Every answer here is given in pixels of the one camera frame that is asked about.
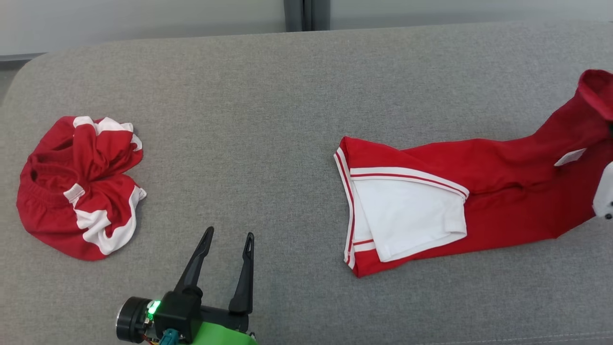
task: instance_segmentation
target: gray table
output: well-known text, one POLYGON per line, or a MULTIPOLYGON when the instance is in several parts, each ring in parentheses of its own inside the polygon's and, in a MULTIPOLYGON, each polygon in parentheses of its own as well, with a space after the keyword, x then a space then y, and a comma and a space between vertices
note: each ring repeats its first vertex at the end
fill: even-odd
POLYGON ((344 135, 413 147, 531 134, 584 69, 613 70, 609 23, 486 23, 125 41, 28 63, 0 120, 2 343, 119 344, 131 295, 172 288, 209 225, 204 303, 226 307, 256 235, 261 344, 611 344, 613 228, 408 263, 356 279, 332 154, 344 135), (81 262, 23 230, 28 154, 62 115, 132 122, 148 192, 120 251, 81 262))

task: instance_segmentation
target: clothing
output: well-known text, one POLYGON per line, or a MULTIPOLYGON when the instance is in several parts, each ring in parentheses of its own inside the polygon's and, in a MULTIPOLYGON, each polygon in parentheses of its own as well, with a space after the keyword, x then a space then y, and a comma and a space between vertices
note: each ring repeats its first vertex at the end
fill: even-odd
POLYGON ((82 260, 100 260, 134 234, 147 194, 123 173, 143 157, 131 123, 62 117, 21 172, 17 209, 27 232, 82 260))
POLYGON ((420 258, 556 238, 594 216, 613 161, 613 75, 589 70, 531 136, 398 150, 345 137, 345 262, 361 277, 420 258))

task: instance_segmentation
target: teal connector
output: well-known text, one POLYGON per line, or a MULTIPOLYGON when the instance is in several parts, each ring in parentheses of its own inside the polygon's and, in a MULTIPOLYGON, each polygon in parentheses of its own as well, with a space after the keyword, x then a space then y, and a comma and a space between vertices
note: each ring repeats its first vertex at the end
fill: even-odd
POLYGON ((159 341, 159 345, 178 345, 179 343, 179 332, 172 328, 168 328, 164 332, 164 336, 159 341))

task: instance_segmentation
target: floor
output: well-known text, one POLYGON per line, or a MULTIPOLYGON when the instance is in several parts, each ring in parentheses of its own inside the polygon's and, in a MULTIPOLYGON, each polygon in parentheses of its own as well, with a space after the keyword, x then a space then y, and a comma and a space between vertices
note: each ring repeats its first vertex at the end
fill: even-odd
POLYGON ((6 61, 0 62, 0 106, 4 100, 4 95, 9 90, 10 83, 19 70, 27 61, 6 61))

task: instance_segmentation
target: green light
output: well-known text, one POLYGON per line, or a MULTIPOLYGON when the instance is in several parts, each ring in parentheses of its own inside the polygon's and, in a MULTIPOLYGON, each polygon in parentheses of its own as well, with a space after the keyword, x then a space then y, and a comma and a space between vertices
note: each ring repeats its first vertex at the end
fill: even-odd
POLYGON ((160 303, 161 301, 154 301, 153 304, 149 307, 149 310, 147 311, 147 317, 149 317, 149 319, 153 319, 153 314, 155 314, 155 311, 158 310, 160 303))

